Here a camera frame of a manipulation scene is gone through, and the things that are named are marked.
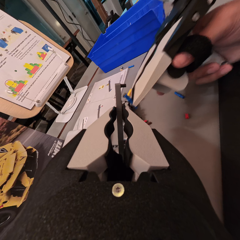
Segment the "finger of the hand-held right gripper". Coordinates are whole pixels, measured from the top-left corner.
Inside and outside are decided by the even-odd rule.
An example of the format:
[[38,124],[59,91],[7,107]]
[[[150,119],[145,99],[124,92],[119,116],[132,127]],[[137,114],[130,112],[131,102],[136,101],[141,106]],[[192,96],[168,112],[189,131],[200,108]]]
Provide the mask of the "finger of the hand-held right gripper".
[[180,18],[169,31],[163,36],[160,43],[154,43],[143,60],[132,86],[132,105],[137,106],[154,86],[167,67],[172,58],[164,51],[164,47],[179,25]]

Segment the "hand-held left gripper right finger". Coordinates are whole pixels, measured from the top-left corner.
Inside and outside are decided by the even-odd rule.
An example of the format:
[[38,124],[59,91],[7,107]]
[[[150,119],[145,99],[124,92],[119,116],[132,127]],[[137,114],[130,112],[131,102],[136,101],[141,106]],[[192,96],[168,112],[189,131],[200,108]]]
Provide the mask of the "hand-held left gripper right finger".
[[168,169],[169,163],[151,127],[128,106],[122,107],[122,118],[127,135],[124,161],[134,172],[132,180],[136,182],[143,172]]

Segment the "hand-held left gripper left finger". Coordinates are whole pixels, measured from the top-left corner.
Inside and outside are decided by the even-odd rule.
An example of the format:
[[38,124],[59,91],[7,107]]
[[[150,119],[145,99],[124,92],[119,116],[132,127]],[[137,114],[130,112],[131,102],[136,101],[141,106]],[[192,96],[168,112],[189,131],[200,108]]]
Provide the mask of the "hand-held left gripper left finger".
[[100,181],[107,181],[106,156],[112,149],[116,107],[111,107],[84,132],[67,168],[94,172]]

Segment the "long dark grey lego beam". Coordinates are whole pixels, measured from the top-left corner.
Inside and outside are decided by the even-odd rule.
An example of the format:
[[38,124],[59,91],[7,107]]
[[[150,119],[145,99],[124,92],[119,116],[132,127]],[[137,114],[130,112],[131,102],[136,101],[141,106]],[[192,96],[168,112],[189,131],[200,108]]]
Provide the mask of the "long dark grey lego beam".
[[118,152],[122,156],[122,159],[124,160],[124,134],[123,134],[122,94],[121,94],[122,87],[126,87],[126,84],[120,84],[120,83],[115,84]]

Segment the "open lego instruction booklet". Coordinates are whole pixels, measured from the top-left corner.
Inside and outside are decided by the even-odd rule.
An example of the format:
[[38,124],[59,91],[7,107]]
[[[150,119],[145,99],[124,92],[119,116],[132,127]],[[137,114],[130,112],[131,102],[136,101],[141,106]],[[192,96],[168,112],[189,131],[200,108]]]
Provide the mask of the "open lego instruction booklet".
[[87,129],[106,111],[116,106],[115,84],[125,84],[128,70],[126,68],[94,84],[73,130],[68,132],[62,147],[70,142],[81,130]]

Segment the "yellow car lego box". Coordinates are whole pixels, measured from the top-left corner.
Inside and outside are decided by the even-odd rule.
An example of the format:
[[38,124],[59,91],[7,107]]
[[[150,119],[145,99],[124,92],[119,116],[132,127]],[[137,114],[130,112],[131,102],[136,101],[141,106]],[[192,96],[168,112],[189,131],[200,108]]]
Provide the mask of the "yellow car lego box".
[[0,118],[0,230],[24,208],[33,183],[64,140]]

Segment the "person's right hand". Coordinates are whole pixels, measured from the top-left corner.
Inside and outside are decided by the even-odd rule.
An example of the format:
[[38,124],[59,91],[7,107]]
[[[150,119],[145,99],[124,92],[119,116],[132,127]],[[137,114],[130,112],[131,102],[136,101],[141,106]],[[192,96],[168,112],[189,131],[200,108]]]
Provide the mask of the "person's right hand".
[[225,76],[232,70],[232,64],[240,60],[240,1],[233,0],[213,9],[197,22],[192,33],[209,38],[214,51],[227,63],[202,65],[188,74],[189,81],[202,85]]

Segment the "blue storage bin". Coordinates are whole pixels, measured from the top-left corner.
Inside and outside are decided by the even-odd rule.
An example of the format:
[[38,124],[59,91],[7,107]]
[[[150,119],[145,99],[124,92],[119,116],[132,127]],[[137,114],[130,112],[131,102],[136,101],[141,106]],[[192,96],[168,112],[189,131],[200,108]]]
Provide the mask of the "blue storage bin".
[[88,58],[107,73],[147,52],[164,20],[162,1],[139,0],[100,34]]

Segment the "white book stand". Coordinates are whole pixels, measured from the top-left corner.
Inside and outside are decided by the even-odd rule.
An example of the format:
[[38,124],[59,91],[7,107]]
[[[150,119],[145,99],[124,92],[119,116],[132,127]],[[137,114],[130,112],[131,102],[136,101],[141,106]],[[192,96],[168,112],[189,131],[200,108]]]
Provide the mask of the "white book stand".
[[[74,63],[73,57],[67,50],[65,50],[63,47],[61,47],[58,43],[53,41],[48,36],[44,35],[38,29],[31,26],[29,23],[26,23],[26,22],[21,21],[21,20],[18,20],[18,21],[20,21],[25,26],[29,27],[31,30],[33,30],[34,32],[36,32],[37,34],[42,36],[44,39],[49,41],[51,44],[56,46],[58,49],[67,53],[70,56],[70,59],[69,59],[67,64],[69,65],[70,68],[73,66],[73,63]],[[0,98],[0,111],[4,114],[10,115],[10,116],[15,117],[15,118],[28,119],[28,118],[32,118],[32,117],[36,116],[38,113],[40,113],[40,111],[42,110],[42,108],[46,104],[52,110],[54,110],[55,113],[57,113],[57,115],[58,115],[57,119],[56,119],[57,122],[60,122],[60,123],[61,122],[62,123],[68,122],[71,119],[71,117],[73,116],[74,112],[76,111],[80,101],[82,100],[82,98],[83,98],[83,96],[86,93],[86,90],[88,88],[87,86],[84,86],[84,87],[80,88],[79,90],[73,90],[73,88],[70,84],[70,81],[67,78],[67,73],[69,72],[69,70],[65,73],[65,76],[60,79],[60,81],[57,83],[57,86],[50,92],[50,94],[47,96],[46,101],[44,101],[40,107],[34,106],[31,110],[28,110],[24,107],[21,107],[19,105],[16,105],[12,102],[9,102],[5,99]],[[67,101],[64,104],[64,106],[62,107],[62,109],[57,110],[55,107],[53,107],[48,102],[48,100],[53,95],[53,93],[55,92],[55,90],[57,89],[57,87],[60,85],[60,83],[62,81],[64,81],[67,85],[67,87],[70,91],[70,97],[67,99]]]

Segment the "black curved headset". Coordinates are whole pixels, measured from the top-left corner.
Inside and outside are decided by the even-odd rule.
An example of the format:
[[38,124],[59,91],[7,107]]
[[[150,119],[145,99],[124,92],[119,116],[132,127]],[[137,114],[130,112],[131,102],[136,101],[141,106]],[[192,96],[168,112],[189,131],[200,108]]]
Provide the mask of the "black curved headset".
[[113,17],[114,17],[114,12],[113,12],[113,10],[111,10],[110,15],[107,16],[107,18],[106,18],[106,23],[105,23],[105,28],[104,28],[103,34],[106,32],[106,29],[111,25],[111,20],[113,19]]

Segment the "black tripod pole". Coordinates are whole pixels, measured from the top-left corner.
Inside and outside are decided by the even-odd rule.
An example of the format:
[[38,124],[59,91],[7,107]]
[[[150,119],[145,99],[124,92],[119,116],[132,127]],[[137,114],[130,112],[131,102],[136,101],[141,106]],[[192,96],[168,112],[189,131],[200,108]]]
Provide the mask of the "black tripod pole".
[[79,40],[76,38],[76,36],[74,36],[73,33],[68,29],[68,27],[65,25],[65,23],[61,20],[61,18],[57,15],[57,13],[49,5],[49,3],[46,0],[41,0],[41,2],[50,11],[50,13],[54,16],[54,18],[59,22],[59,24],[67,32],[67,34],[70,36],[70,38],[73,40],[73,42],[81,49],[81,51],[84,53],[84,55],[88,56],[88,52],[86,51],[86,49],[82,46],[82,44],[79,42]]

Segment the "brick picture instruction sheet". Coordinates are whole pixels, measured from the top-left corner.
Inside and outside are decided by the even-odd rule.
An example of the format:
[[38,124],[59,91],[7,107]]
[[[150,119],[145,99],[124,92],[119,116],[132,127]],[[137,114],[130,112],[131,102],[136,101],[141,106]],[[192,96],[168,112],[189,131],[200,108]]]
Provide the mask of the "brick picture instruction sheet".
[[70,56],[0,11],[0,97],[31,110],[40,107],[69,70]]

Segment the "wooden post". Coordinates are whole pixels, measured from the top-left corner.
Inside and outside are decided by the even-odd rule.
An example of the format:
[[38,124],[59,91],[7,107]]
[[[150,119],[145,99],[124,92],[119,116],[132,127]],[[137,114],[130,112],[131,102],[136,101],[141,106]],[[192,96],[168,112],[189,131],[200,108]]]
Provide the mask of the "wooden post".
[[107,14],[105,8],[103,7],[101,1],[100,0],[91,0],[91,2],[93,3],[95,9],[97,10],[97,13],[99,14],[100,18],[105,23],[106,19],[108,17],[108,14]]

